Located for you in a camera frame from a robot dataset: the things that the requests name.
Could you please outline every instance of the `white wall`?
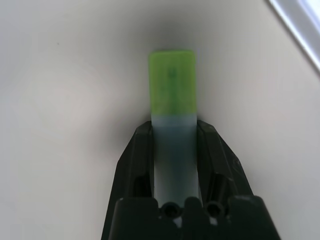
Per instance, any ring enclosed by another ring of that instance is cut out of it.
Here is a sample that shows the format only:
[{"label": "white wall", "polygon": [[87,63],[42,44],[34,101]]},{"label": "white wall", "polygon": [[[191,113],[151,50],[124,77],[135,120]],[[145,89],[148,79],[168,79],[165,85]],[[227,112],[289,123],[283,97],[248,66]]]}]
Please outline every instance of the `white wall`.
[{"label": "white wall", "polygon": [[2,1],[0,239],[100,239],[162,48],[197,53],[199,116],[282,239],[319,239],[320,77],[262,0]]}]

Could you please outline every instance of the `lime green cap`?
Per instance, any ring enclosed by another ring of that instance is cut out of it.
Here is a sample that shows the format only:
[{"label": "lime green cap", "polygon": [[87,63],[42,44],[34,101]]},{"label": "lime green cap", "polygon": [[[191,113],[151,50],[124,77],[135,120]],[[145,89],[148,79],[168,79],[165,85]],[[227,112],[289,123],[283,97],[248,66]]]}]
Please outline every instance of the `lime green cap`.
[{"label": "lime green cap", "polygon": [[149,56],[151,114],[197,112],[195,54],[192,51],[157,51]]}]

